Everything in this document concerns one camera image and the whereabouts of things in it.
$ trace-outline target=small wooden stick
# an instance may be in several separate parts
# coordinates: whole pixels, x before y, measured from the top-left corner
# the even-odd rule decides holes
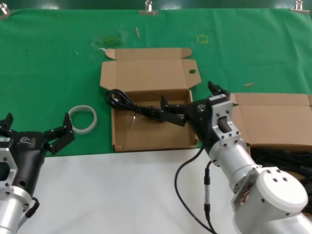
[[[137,27],[136,27],[136,34],[137,34],[137,38],[139,38],[139,39],[140,39],[140,33],[138,33],[138,29],[137,29]]]
[[[250,87],[250,86],[253,86],[253,85],[254,85],[254,82],[251,82],[251,83],[245,84],[245,87]]]

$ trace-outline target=white surface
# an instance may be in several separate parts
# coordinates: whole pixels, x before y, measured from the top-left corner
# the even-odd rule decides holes
[[[263,171],[256,181],[264,199],[285,212],[300,212],[308,204],[303,185],[291,174],[275,169]]]
[[[178,167],[195,150],[45,159],[34,196],[40,207],[19,234],[207,234],[174,190]],[[206,153],[180,172],[181,196],[203,223]],[[218,234],[235,234],[231,192],[211,166],[211,217]]]

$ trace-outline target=binder clip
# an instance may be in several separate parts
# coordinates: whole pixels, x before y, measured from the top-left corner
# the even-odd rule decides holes
[[[152,0],[146,0],[145,1],[145,11],[139,11],[140,15],[153,15],[157,16],[158,11],[153,11],[152,9]]]
[[[310,11],[303,10],[303,0],[297,0],[296,1],[296,6],[294,9],[290,9],[292,12],[297,12],[300,14],[309,14]]]
[[[0,13],[0,20],[4,19],[10,15],[10,10],[5,3],[0,3],[0,9],[1,9],[0,12],[2,12],[2,14]]]

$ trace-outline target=box lid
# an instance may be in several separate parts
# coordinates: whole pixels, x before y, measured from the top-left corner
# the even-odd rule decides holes
[[[310,147],[312,97],[305,94],[231,94],[233,122],[251,146]]]
[[[188,89],[201,82],[190,48],[107,49],[100,86],[124,92]]]

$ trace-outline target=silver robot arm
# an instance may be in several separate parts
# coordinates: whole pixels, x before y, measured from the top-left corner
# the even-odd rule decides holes
[[[308,203],[305,188],[291,174],[252,160],[232,122],[232,109],[229,100],[212,105],[212,129],[219,141],[208,154],[229,180],[238,229],[242,234],[312,234],[312,223],[301,213]],[[230,127],[226,133],[220,118]]]

